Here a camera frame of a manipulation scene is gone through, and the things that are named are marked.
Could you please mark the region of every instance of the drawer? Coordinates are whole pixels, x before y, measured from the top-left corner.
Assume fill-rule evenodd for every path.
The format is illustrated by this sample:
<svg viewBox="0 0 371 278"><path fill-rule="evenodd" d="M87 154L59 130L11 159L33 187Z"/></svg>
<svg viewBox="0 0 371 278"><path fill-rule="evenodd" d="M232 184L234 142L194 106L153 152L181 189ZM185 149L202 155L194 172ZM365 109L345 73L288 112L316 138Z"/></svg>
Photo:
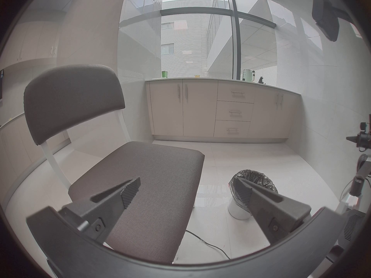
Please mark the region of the drawer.
<svg viewBox="0 0 371 278"><path fill-rule="evenodd" d="M246 138L250 122L216 120L214 137Z"/></svg>
<svg viewBox="0 0 371 278"><path fill-rule="evenodd" d="M216 119L249 122L253 114L253 107L252 103L218 101Z"/></svg>
<svg viewBox="0 0 371 278"><path fill-rule="evenodd" d="M218 81L218 101L254 103L255 87L251 83Z"/></svg>

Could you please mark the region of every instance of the trash bag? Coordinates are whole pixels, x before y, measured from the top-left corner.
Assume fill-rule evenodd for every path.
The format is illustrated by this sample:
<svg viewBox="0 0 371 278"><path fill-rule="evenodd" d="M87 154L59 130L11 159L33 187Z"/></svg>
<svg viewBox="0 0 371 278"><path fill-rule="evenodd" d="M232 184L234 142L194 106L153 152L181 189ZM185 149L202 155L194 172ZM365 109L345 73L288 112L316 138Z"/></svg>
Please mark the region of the trash bag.
<svg viewBox="0 0 371 278"><path fill-rule="evenodd" d="M240 206L242 209L250 212L248 208L242 203L241 199L239 198L239 191L236 190L236 185L234 184L238 178L246 179L248 181L251 181L253 183L256 183L260 186L263 186L267 189L270 189L273 192L278 193L275 185L273 184L273 181L270 180L265 174L254 171L254 170L242 170L239 171L237 174L235 174L232 179L230 180L228 186L232 193L232 197L234 198L234 201L238 206Z"/></svg>

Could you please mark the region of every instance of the chair seat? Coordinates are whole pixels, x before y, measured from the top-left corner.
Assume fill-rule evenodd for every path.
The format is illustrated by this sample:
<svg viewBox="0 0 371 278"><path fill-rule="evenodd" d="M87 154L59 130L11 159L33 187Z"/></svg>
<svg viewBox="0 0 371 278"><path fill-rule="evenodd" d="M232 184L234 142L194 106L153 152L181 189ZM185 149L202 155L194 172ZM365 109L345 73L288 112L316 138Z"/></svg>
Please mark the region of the chair seat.
<svg viewBox="0 0 371 278"><path fill-rule="evenodd" d="M192 149L128 142L82 175L68 194L76 201L139 176L139 191L106 243L127 255L171 263L191 216L204 157Z"/></svg>

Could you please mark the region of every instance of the trash can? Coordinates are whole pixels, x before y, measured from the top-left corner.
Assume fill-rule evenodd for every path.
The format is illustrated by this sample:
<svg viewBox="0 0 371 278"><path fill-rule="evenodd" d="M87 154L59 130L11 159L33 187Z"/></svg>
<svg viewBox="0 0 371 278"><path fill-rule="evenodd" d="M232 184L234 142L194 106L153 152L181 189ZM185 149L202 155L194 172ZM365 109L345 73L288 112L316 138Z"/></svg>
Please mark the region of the trash can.
<svg viewBox="0 0 371 278"><path fill-rule="evenodd" d="M235 181L238 178L243 178L248 181L251 181L255 184L263 186L267 189L270 189L273 192L278 193L273 181L270 180L265 174L254 171L254 170L242 170L235 174L232 179L230 180L228 186L232 193L232 198L228 204L228 211L229 214L232 215L235 219L238 220L246 220L251 216L250 211L248 208L242 203L238 196L238 191L236 190Z"/></svg>

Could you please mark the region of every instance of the gray chair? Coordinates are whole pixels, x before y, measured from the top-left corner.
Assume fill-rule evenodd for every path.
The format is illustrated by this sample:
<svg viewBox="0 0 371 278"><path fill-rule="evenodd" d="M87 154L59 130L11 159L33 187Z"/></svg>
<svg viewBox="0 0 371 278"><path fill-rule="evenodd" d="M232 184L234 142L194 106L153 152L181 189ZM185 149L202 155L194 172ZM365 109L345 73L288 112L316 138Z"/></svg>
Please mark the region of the gray chair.
<svg viewBox="0 0 371 278"><path fill-rule="evenodd" d="M141 186L106 240L114 250L154 262L171 263L185 233L199 185L204 155L195 150L127 142L72 185L46 140L79 123L115 111L129 141L121 109L125 102L114 71L98 65L50 69L26 87L25 117L72 201L140 177Z"/></svg>

